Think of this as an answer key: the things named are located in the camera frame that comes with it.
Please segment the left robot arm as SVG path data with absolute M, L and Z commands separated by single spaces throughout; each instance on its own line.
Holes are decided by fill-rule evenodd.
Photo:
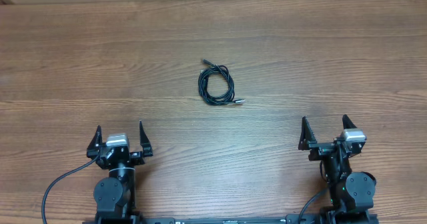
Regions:
M 108 176 L 100 180 L 93 191 L 97 203 L 96 223 L 145 223 L 143 215 L 136 210 L 135 167 L 143 165 L 146 157 L 153 156 L 153 148 L 139 123 L 141 151 L 131 151 L 125 133 L 110 135 L 103 141 L 101 127 L 87 147 L 87 157 Z

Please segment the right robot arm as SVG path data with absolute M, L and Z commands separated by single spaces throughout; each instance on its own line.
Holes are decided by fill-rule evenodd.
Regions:
M 374 206 L 376 178 L 369 172 L 354 172 L 350 158 L 360 154 L 367 137 L 347 115 L 342 117 L 343 130 L 333 141 L 319 143 L 307 117 L 302 117 L 298 149 L 309 151 L 310 161 L 320 162 L 320 175 L 326 187 L 316 193 L 301 209 L 297 223 L 378 223 L 376 215 L 369 214 Z M 318 214 L 307 215 L 306 210 L 325 193 L 330 194 L 331 205 Z

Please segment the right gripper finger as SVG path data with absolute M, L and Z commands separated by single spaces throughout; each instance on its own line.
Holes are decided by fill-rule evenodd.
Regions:
M 309 150 L 313 145 L 317 143 L 314 132 L 310 127 L 307 117 L 302 117 L 302 130 L 300 140 L 298 143 L 299 150 Z
M 356 129 L 357 126 L 354 125 L 354 123 L 351 121 L 351 119 L 344 114 L 342 116 L 342 123 L 343 123 L 343 129 Z

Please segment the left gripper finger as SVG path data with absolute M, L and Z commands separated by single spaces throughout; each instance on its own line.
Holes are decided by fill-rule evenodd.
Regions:
M 153 149 L 151 146 L 151 143 L 143 129 L 142 121 L 139 121 L 139 140 L 140 145 L 142 147 L 142 155 L 143 156 L 152 156 L 153 155 Z
M 101 134 L 101 126 L 98 125 L 93 136 L 93 139 L 87 146 L 88 151 L 97 151 L 99 149 L 99 145 L 102 144 L 102 134 Z

